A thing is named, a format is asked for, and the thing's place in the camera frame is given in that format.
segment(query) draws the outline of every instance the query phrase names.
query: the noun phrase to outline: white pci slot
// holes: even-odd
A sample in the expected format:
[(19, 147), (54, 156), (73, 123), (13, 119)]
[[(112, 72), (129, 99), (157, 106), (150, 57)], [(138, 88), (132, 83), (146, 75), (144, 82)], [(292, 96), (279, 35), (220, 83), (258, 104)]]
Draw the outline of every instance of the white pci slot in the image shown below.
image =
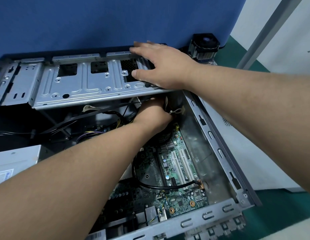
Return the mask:
[(190, 166), (189, 166), (189, 164), (187, 162), (187, 157), (185, 155), (184, 150), (179, 150), (178, 154), (179, 154), (179, 158), (181, 160), (181, 163), (184, 166), (185, 173), (187, 174), (187, 176), (189, 178), (189, 181), (193, 181), (194, 180), (193, 172), (190, 169)]
[(180, 182), (181, 184), (186, 184), (186, 181), (185, 181), (185, 178), (184, 178), (184, 174), (183, 174), (183, 171), (181, 170), (181, 166), (179, 165), (176, 152), (172, 152), (171, 155), (172, 155), (172, 161), (173, 161), (173, 163), (174, 163), (176, 172), (177, 172), (177, 174), (178, 174), (179, 182)]

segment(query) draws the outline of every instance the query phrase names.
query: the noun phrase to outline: barcode sticker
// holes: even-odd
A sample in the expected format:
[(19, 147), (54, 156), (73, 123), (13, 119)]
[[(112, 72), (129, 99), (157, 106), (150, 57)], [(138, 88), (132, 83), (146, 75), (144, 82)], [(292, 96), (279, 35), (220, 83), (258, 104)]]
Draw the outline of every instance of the barcode sticker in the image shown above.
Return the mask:
[(0, 183), (4, 182), (5, 180), (9, 179), (13, 176), (14, 169), (9, 169), (5, 171), (0, 171)]
[(89, 234), (86, 238), (85, 238), (85, 240), (104, 240), (103, 238), (102, 238), (102, 231), (103, 230), (101, 230), (101, 231), (99, 231), (99, 232), (94, 232), (94, 233), (91, 233), (91, 234)]

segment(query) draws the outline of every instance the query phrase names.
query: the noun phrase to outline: blue partition wall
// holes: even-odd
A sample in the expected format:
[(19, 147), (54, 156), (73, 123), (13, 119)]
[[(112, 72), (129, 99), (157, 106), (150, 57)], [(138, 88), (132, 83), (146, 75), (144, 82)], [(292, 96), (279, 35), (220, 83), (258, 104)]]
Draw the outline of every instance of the blue partition wall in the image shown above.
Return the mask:
[(193, 33), (223, 46), (245, 0), (0, 0), (3, 54), (131, 45), (179, 48)]

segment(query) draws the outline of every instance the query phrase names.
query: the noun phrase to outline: green floor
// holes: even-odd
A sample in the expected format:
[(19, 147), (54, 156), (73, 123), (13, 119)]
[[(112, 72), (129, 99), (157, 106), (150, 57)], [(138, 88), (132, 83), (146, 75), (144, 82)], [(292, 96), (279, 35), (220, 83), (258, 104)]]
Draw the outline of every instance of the green floor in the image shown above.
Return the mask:
[[(219, 66), (235, 68), (245, 52), (246, 50), (236, 40), (229, 37), (226, 46), (218, 51), (215, 61)], [(254, 62), (250, 70), (268, 72), (258, 61)], [(290, 193), (279, 189), (257, 191), (257, 195), (263, 206), (244, 211), (246, 227), (242, 231), (234, 231), (230, 236), (219, 239), (260, 239), (310, 217), (309, 193)], [(170, 238), (170, 240), (181, 239), (184, 239), (183, 235)]]

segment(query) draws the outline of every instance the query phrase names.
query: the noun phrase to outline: forearm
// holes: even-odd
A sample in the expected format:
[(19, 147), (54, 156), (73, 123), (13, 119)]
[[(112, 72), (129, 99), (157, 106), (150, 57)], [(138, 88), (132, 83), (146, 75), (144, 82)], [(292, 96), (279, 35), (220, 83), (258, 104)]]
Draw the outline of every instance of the forearm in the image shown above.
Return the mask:
[(310, 192), (310, 77), (196, 65), (186, 86)]
[(128, 124), (0, 184), (0, 239), (84, 239), (153, 132)]

